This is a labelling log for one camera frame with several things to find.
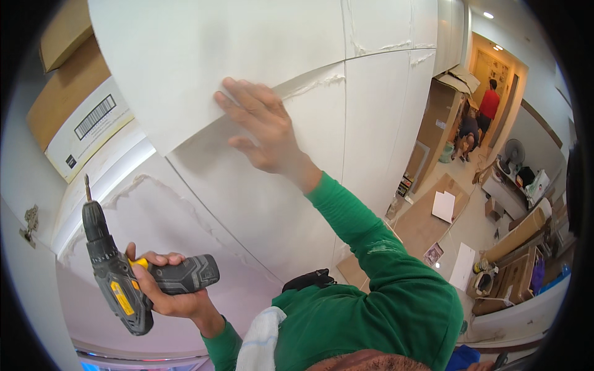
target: barcode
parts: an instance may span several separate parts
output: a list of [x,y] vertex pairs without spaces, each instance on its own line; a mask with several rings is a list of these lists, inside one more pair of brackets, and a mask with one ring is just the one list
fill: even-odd
[[101,103],[99,103],[97,107],[95,107],[74,129],[78,140],[83,140],[84,136],[87,135],[88,132],[91,131],[91,129],[93,129],[93,127],[97,125],[97,123],[115,106],[116,104],[111,94],[103,99]]

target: green long-sleeve shirt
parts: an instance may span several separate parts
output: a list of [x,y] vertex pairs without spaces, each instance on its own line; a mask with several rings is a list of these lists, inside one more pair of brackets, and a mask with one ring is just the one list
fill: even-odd
[[[456,289],[409,256],[381,219],[326,173],[306,197],[355,253],[371,292],[335,284],[274,298],[272,305],[287,314],[276,369],[303,371],[330,357],[376,349],[444,370],[462,326]],[[203,339],[217,371],[235,369],[242,340],[230,323],[218,337]]]

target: red shirt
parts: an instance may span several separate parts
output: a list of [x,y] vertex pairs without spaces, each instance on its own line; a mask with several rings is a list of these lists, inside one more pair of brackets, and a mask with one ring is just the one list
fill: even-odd
[[499,106],[499,96],[495,90],[487,90],[483,96],[479,110],[483,115],[493,120],[495,118],[495,113],[497,112],[497,106]]

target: white towel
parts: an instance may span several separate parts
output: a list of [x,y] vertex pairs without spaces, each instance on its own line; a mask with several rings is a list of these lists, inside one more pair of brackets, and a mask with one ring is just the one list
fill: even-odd
[[254,318],[237,356],[236,371],[274,371],[274,348],[279,325],[287,315],[272,306]]

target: man in red shirt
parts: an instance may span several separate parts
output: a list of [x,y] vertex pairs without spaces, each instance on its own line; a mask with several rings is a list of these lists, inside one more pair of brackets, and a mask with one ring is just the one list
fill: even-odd
[[485,139],[486,131],[489,130],[491,120],[495,118],[497,113],[497,106],[499,106],[499,95],[495,92],[497,88],[497,81],[489,80],[490,89],[485,92],[481,106],[479,108],[479,116],[476,118],[481,130],[481,138],[479,139],[479,147],[482,145],[483,139]]

